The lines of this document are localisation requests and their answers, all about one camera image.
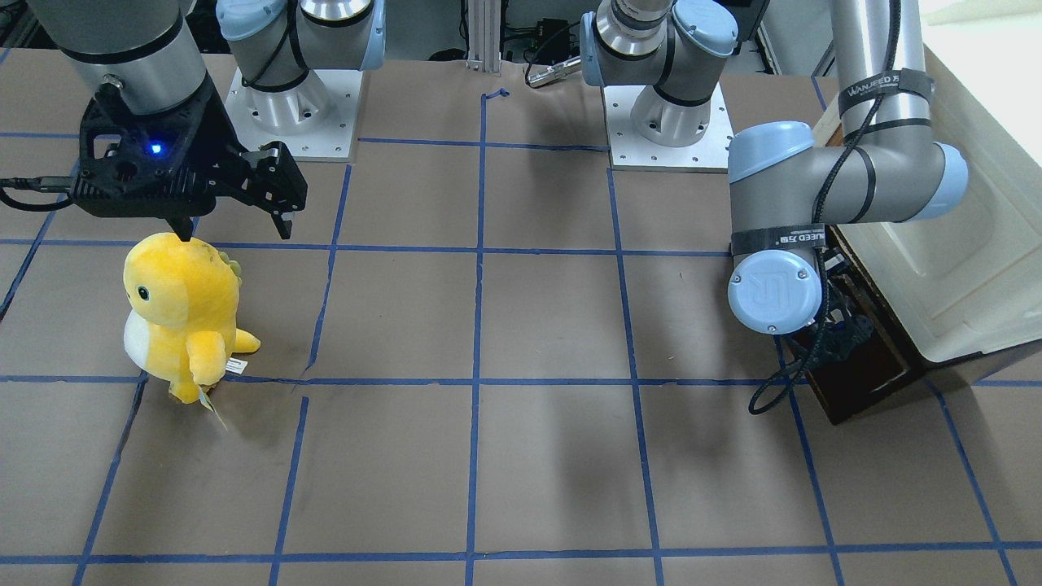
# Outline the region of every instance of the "yellow dinosaur plush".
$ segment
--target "yellow dinosaur plush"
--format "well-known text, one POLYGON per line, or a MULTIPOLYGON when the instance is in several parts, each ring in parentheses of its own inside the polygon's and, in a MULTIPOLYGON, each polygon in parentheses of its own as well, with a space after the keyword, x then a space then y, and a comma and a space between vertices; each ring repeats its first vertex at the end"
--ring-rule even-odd
POLYGON ((232 352, 260 341, 235 328, 239 263, 201 240, 156 234, 138 243, 123 267, 130 316, 123 346, 148 373, 170 381, 181 402, 201 400, 224 375, 232 352))

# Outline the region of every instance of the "light blue joint cap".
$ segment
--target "light blue joint cap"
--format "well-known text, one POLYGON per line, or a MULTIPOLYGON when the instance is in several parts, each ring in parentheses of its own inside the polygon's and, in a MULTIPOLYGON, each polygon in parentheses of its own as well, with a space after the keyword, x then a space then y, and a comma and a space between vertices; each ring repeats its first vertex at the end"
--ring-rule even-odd
POLYGON ((582 15, 579 25, 579 55, 582 56, 582 80, 594 88, 604 87, 604 77, 600 74, 600 59, 597 58, 597 34, 593 29, 594 13, 582 15))
POLYGON ((227 41, 242 41, 264 30, 286 10, 286 0, 218 0, 217 21, 227 41))
POLYGON ((741 181, 813 146, 811 127, 802 122, 768 122, 746 128, 730 141, 727 180, 741 181))
POLYGON ((738 22, 730 10, 713 0, 676 0, 673 19, 688 39, 705 51, 727 57, 738 44, 738 22))
POLYGON ((905 221, 915 222, 943 216, 959 205, 959 202, 963 200, 963 195, 966 194, 966 186, 970 180, 966 160, 963 158, 959 149, 951 145, 934 144, 941 147, 941 151, 944 152, 944 173, 941 175, 941 185, 937 186, 934 197, 929 198, 925 207, 905 221))
POLYGON ((387 48, 387 36, 383 34, 383 0, 375 0, 373 4, 373 21, 371 26, 372 28, 369 29, 369 44, 366 45, 366 54, 362 57, 362 66, 358 68, 358 71, 383 67, 383 54, 387 48))
POLYGON ((818 313, 821 280, 810 263, 796 254, 761 250, 735 268, 727 284, 727 301, 735 317, 749 329, 776 336, 792 334, 811 323, 818 313))

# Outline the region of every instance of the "ur logo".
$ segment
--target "ur logo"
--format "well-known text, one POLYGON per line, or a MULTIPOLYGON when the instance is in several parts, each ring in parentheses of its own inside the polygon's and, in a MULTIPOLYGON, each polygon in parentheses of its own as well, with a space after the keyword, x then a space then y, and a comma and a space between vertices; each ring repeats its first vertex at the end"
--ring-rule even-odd
POLYGON ((789 290, 786 287, 785 272, 758 272, 751 277, 751 301, 760 310, 779 312, 789 306, 789 290))

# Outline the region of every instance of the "cable strap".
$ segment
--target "cable strap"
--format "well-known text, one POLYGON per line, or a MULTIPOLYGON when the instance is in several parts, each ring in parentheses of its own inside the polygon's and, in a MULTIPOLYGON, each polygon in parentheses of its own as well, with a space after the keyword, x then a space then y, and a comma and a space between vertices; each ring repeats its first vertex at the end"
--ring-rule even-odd
POLYGON ((879 95, 916 94, 927 102, 934 99, 934 79, 925 71, 902 69, 884 71, 846 88, 839 95, 840 116, 846 111, 879 95))
POLYGON ((730 235, 730 253, 751 254, 761 250, 793 250, 824 248, 825 224, 774 226, 736 231, 730 235))

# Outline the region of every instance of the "plush toy arm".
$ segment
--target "plush toy arm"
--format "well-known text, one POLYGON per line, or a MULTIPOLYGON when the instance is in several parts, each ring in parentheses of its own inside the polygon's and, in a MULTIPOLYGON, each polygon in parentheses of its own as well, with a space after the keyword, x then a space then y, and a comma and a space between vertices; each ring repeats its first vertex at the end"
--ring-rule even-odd
POLYGON ((224 351, 224 338, 217 332, 189 334, 185 342, 189 351, 189 370, 196 385, 213 385, 224 376, 228 355, 224 351))

